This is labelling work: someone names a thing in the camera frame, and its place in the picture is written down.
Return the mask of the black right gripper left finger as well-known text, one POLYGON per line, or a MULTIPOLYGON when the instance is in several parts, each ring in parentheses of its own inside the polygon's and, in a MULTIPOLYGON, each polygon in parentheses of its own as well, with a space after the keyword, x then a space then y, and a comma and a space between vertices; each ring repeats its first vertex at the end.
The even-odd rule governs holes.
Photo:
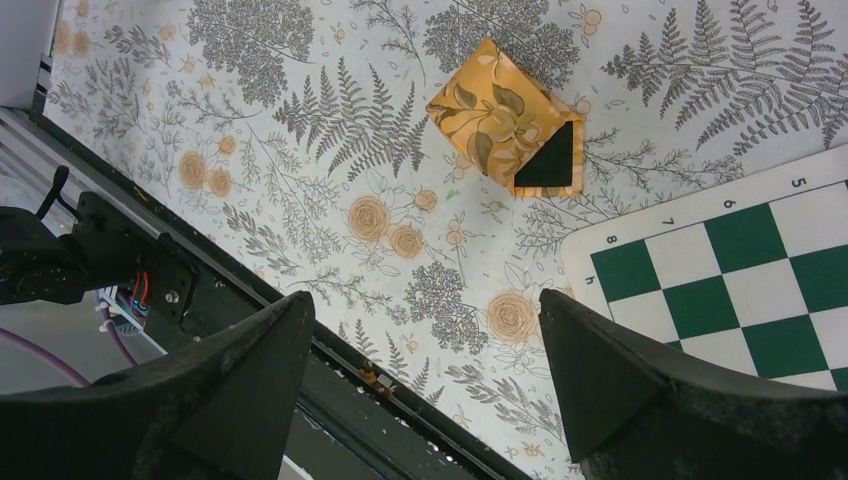
POLYGON ((239 323, 88 387, 1 399, 5 479, 275 479, 315 305, 287 295, 239 323))

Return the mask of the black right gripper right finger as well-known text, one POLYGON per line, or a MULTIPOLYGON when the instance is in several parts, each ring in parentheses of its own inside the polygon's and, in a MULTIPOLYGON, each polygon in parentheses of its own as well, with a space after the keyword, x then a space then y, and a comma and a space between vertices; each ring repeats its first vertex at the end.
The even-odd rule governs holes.
POLYGON ((557 290, 540 329, 588 479, 843 479, 847 397, 690 356, 557 290))

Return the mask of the yellow patterned tie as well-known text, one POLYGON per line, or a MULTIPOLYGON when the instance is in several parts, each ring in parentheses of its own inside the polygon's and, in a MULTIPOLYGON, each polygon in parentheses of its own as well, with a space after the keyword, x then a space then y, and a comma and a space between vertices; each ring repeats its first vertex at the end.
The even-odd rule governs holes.
POLYGON ((436 128, 516 197, 583 192, 585 122, 485 38, 427 104, 436 128))

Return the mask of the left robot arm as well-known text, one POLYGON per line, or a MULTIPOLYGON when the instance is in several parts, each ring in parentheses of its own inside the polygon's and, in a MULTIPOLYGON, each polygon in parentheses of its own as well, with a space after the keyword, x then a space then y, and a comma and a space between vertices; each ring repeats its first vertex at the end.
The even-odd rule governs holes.
POLYGON ((43 223, 54 203, 72 215, 76 210, 61 198, 69 168, 59 166, 44 200, 34 212, 1 207, 1 303, 46 301, 60 305, 80 302, 85 295, 84 272, 71 252, 68 235, 56 236, 43 223))

